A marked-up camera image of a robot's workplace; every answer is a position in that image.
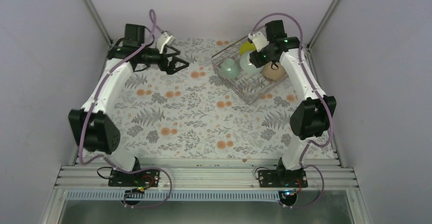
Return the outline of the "yellow bowl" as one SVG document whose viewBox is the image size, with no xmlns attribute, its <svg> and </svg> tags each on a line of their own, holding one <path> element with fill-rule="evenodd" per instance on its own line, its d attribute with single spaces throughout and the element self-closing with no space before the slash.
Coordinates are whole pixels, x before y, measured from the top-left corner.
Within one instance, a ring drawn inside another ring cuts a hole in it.
<svg viewBox="0 0 432 224">
<path fill-rule="evenodd" d="M 240 48 L 239 48 L 239 54 L 240 56 L 242 56 L 243 54 L 245 54 L 248 51 L 255 51 L 256 47 L 253 43 L 250 43 L 249 41 L 246 41 L 245 43 L 243 43 Z"/>
</svg>

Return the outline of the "celadon green bowl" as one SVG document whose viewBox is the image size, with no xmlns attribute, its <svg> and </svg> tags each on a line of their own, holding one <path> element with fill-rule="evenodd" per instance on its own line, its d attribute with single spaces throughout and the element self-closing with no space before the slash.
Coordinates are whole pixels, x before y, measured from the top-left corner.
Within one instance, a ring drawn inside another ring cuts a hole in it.
<svg viewBox="0 0 432 224">
<path fill-rule="evenodd" d="M 220 66 L 220 75 L 225 79 L 237 79 L 240 75 L 240 65 L 234 59 L 225 59 Z"/>
</svg>

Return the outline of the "pale green pink-base bowl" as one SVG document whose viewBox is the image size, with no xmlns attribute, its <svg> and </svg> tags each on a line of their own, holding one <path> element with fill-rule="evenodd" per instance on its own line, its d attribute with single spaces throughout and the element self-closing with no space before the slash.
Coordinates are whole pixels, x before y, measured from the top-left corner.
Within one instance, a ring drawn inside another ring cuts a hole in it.
<svg viewBox="0 0 432 224">
<path fill-rule="evenodd" d="M 248 75 L 255 75 L 262 71 L 263 67 L 257 68 L 254 64 L 250 61 L 250 54 L 252 51 L 248 51 L 242 56 L 240 56 L 240 67 L 241 69 Z"/>
</svg>

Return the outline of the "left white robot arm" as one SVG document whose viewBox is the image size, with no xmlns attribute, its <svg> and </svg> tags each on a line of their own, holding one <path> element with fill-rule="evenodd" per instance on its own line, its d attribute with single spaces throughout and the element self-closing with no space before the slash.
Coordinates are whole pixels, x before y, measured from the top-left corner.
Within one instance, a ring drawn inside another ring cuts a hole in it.
<svg viewBox="0 0 432 224">
<path fill-rule="evenodd" d="M 138 64 L 149 68 L 156 65 L 168 75 L 189 66 L 179 58 L 180 51 L 172 46 L 175 38 L 161 31 L 159 38 L 154 31 L 143 25 L 127 24 L 124 37 L 108 51 L 105 67 L 94 91 L 80 109 L 72 109 L 68 120 L 78 146 L 78 159 L 87 165 L 102 158 L 130 186 L 137 185 L 142 178 L 138 159 L 121 145 L 121 133 L 109 114 L 126 81 L 136 71 Z"/>
</svg>

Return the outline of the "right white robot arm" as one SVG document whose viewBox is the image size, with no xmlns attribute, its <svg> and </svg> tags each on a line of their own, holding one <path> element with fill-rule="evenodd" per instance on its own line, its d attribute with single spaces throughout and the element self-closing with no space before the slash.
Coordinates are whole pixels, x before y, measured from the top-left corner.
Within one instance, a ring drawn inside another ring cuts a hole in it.
<svg viewBox="0 0 432 224">
<path fill-rule="evenodd" d="M 273 69 L 283 68 L 301 100 L 290 116 L 294 137 L 276 167 L 277 183 L 288 187 L 303 177 L 303 158 L 308 148 L 311 145 L 323 148 L 330 143 L 320 144 L 317 139 L 326 131 L 332 136 L 337 102 L 314 78 L 306 63 L 301 39 L 288 37 L 282 20 L 270 21 L 264 28 L 264 34 L 254 27 L 248 35 L 248 41 L 256 48 L 250 55 L 250 62 L 257 68 L 268 63 Z"/>
</svg>

